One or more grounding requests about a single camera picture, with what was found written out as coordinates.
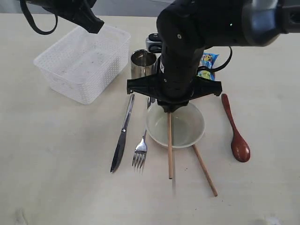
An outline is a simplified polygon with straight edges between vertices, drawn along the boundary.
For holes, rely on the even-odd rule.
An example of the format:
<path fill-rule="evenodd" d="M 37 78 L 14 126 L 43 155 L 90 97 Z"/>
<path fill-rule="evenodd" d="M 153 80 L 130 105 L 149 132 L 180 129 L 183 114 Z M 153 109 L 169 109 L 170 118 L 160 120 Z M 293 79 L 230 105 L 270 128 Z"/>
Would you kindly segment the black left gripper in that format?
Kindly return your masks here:
<path fill-rule="evenodd" d="M 26 0 L 25 2 L 77 24 L 89 33 L 98 33 L 104 25 L 104 21 L 96 17 L 91 10 L 95 0 Z"/>

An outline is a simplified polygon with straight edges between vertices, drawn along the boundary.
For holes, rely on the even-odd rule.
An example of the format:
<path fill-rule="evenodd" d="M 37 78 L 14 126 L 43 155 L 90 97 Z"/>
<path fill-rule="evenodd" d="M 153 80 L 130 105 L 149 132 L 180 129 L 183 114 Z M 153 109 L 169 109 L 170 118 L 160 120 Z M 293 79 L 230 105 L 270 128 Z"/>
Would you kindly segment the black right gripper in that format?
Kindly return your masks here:
<path fill-rule="evenodd" d="M 187 83 L 174 82 L 156 74 L 127 80 L 127 94 L 134 92 L 156 99 L 164 112 L 173 113 L 186 106 L 190 100 L 211 94 L 220 96 L 222 84 L 198 76 Z"/>

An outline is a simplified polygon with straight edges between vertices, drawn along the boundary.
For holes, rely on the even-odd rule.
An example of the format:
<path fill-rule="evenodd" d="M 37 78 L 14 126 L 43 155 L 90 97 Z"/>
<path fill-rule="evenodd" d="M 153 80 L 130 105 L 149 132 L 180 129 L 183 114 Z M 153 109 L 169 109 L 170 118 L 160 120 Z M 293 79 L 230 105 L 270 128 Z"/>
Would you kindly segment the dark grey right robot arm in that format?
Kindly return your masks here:
<path fill-rule="evenodd" d="M 155 74 L 127 81 L 127 93 L 155 98 L 166 113 L 206 95 L 219 96 L 222 84 L 199 77 L 203 52 L 215 46 L 271 44 L 300 31 L 297 0 L 176 0 L 157 17 L 162 42 Z"/>

